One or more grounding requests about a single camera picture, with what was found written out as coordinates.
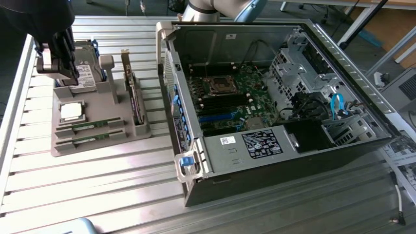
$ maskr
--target sticker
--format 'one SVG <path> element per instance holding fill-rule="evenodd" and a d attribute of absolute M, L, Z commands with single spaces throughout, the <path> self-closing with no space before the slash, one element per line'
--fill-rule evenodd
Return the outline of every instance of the sticker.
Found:
<path fill-rule="evenodd" d="M 96 140 L 94 138 L 89 138 L 86 140 L 74 141 L 73 144 L 77 145 L 77 144 L 81 144 L 81 143 L 85 143 L 85 142 L 90 142 L 90 141 L 94 141 L 94 140 Z"/>
<path fill-rule="evenodd" d="M 78 72 L 77 85 L 69 85 L 69 89 L 96 86 L 89 65 L 80 65 L 76 68 Z"/>
<path fill-rule="evenodd" d="M 234 143 L 234 137 L 233 136 L 222 137 L 220 138 L 220 141 L 221 145 L 232 144 Z"/>
<path fill-rule="evenodd" d="M 256 159 L 282 153 L 270 129 L 254 133 L 246 133 L 241 136 L 250 158 Z"/>
<path fill-rule="evenodd" d="M 249 111 L 248 106 L 245 106 L 245 110 L 246 110 L 246 113 L 250 115 L 250 114 L 252 114 L 252 112 Z"/>
<path fill-rule="evenodd" d="M 236 38 L 236 34 L 226 34 L 225 35 L 225 40 L 230 40 Z"/>
<path fill-rule="evenodd" d="M 84 126 L 84 127 L 78 127 L 78 128 L 74 128 L 72 129 L 73 131 L 80 131 L 80 130 L 84 130 L 84 129 L 90 129 L 93 128 L 93 125 L 88 125 L 88 126 Z"/>

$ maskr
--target blue ram slot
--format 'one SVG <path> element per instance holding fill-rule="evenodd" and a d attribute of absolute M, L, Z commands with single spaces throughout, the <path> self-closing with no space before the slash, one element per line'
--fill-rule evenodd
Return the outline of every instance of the blue ram slot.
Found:
<path fill-rule="evenodd" d="M 218 116 L 204 116 L 204 117 L 200 117 L 200 123 L 220 121 L 225 119 L 233 119 L 233 117 L 234 117 L 233 114 L 222 114 Z"/>

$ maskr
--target warning label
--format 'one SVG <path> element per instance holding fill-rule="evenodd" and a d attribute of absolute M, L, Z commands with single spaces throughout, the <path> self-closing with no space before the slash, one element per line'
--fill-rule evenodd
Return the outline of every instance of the warning label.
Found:
<path fill-rule="evenodd" d="M 80 89 L 94 86 L 89 65 L 76 66 L 78 72 L 77 85 L 70 85 L 69 89 Z"/>
<path fill-rule="evenodd" d="M 282 153 L 272 130 L 242 134 L 241 136 L 249 156 L 253 159 Z"/>

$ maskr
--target floor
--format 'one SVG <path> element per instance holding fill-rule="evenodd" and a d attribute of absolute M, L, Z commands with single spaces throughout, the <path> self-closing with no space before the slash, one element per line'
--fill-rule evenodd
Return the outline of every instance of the floor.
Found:
<path fill-rule="evenodd" d="M 124 16 L 125 7 L 122 0 L 94 0 L 92 4 L 86 4 L 85 0 L 72 0 L 73 10 L 76 15 L 96 15 L 96 16 Z M 297 8 L 297 4 L 289 4 L 286 12 L 280 12 L 280 2 L 268 2 L 264 11 L 260 14 L 260 18 L 304 18 L 310 19 L 313 22 L 320 22 L 324 15 L 324 9 L 320 6 L 305 5 L 304 9 Z M 174 16 L 176 13 L 166 11 L 165 0 L 145 1 L 146 16 Z M 138 0 L 130 1 L 129 15 L 141 16 Z M 342 14 L 337 11 L 330 10 L 328 22 L 322 25 L 328 34 L 333 33 L 333 30 L 342 19 Z M 8 23 L 6 18 L 0 11 L 0 32 L 5 37 L 0 37 L 0 115 L 4 114 L 5 103 L 12 88 L 13 77 L 18 65 L 18 59 L 21 49 L 24 45 L 24 33 L 18 32 Z M 348 29 L 348 23 L 344 23 L 334 33 L 333 39 L 337 40 L 342 33 Z M 370 68 L 373 63 L 385 54 L 382 48 L 377 48 L 369 44 L 362 38 L 357 37 L 349 47 L 346 48 L 346 54 L 356 62 L 362 72 Z M 389 61 L 380 72 L 389 73 L 390 77 L 396 77 L 401 72 L 402 68 L 393 61 Z"/>

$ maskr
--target aluminum table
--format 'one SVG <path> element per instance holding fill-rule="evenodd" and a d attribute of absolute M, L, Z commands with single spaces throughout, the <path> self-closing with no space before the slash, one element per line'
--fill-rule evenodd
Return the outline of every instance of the aluminum table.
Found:
<path fill-rule="evenodd" d="M 32 38 L 24 52 L 0 130 L 0 233 L 38 233 L 78 217 L 100 233 L 413 233 L 416 210 L 404 196 L 397 213 L 388 165 L 374 152 L 330 172 L 185 208 L 156 74 L 154 24 L 166 17 L 77 17 L 76 39 L 92 36 L 112 54 L 129 49 L 144 89 L 153 136 L 52 157 L 52 80 L 33 71 Z"/>

